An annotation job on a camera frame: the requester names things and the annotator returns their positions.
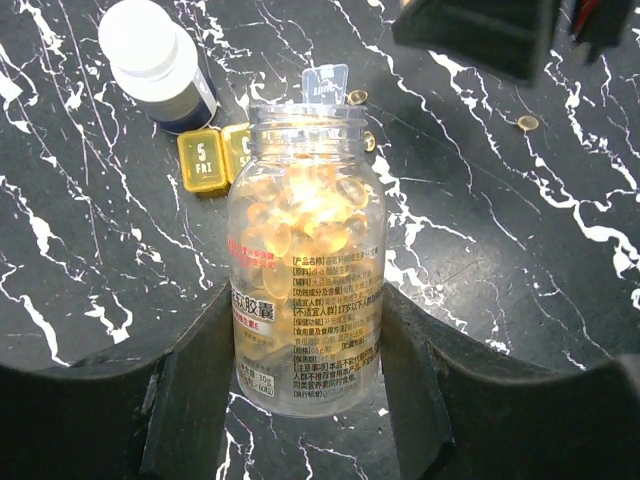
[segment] bottle neck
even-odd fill
[[[366,109],[351,105],[258,105],[249,110],[250,147],[261,162],[358,162]]]

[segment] yellow softgel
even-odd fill
[[[336,182],[336,193],[353,209],[360,209],[369,203],[369,194],[364,185],[352,177],[342,177]]]
[[[349,232],[341,223],[324,223],[313,230],[313,240],[320,252],[334,253],[347,244]]]
[[[262,239],[262,231],[258,227],[250,226],[242,232],[240,236],[240,245],[250,248],[251,250],[264,250],[264,241]]]
[[[336,168],[333,165],[314,165],[315,181],[323,189],[331,189],[336,183]]]
[[[291,189],[283,190],[275,201],[277,215],[282,222],[295,225],[303,211],[303,201]]]
[[[252,225],[264,225],[269,220],[269,217],[269,207],[264,203],[253,203],[247,208],[247,218]]]
[[[297,195],[310,195],[318,189],[313,165],[293,163],[287,167],[289,188]]]
[[[289,296],[293,282],[293,272],[282,260],[276,260],[273,268],[262,269],[265,290],[274,298],[285,299]]]
[[[362,242],[367,237],[367,233],[369,233],[369,221],[361,213],[356,213],[347,218],[344,226],[349,232],[349,242],[352,244]]]
[[[282,257],[291,246],[291,228],[286,223],[269,222],[264,226],[264,245],[276,257]]]

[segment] bottle label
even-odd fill
[[[229,246],[232,255],[249,251],[232,241]],[[232,303],[240,381],[268,396],[281,389],[302,402],[355,388],[358,372],[372,363],[377,368],[379,358],[381,253],[374,247],[294,256],[281,277],[271,273],[271,259],[236,263]]]
[[[164,102],[138,101],[138,104],[160,127],[177,134],[206,126],[218,108],[213,82],[200,68],[179,95]]]

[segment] blue label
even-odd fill
[[[217,99],[216,89],[208,75],[206,76],[206,82],[211,93]],[[207,126],[211,120],[213,120],[216,111],[217,109],[212,112],[201,97],[195,108],[184,117],[177,120],[155,120],[155,122],[170,133],[180,134],[192,130],[199,130]]]

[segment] black marble surface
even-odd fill
[[[175,138],[100,52],[112,3],[0,4],[3,364],[67,365],[194,316],[228,273],[224,198],[184,191]],[[638,14],[591,68],[560,34],[539,86],[523,90],[396,47],[391,0],[162,4],[206,55],[218,126],[244,121],[250,102],[299,101],[304,68],[348,64],[378,139],[385,276],[429,313],[560,370],[640,350]],[[540,128],[518,130],[524,114]],[[398,479],[386,406],[381,384],[344,415],[294,420],[234,384],[215,477]]]

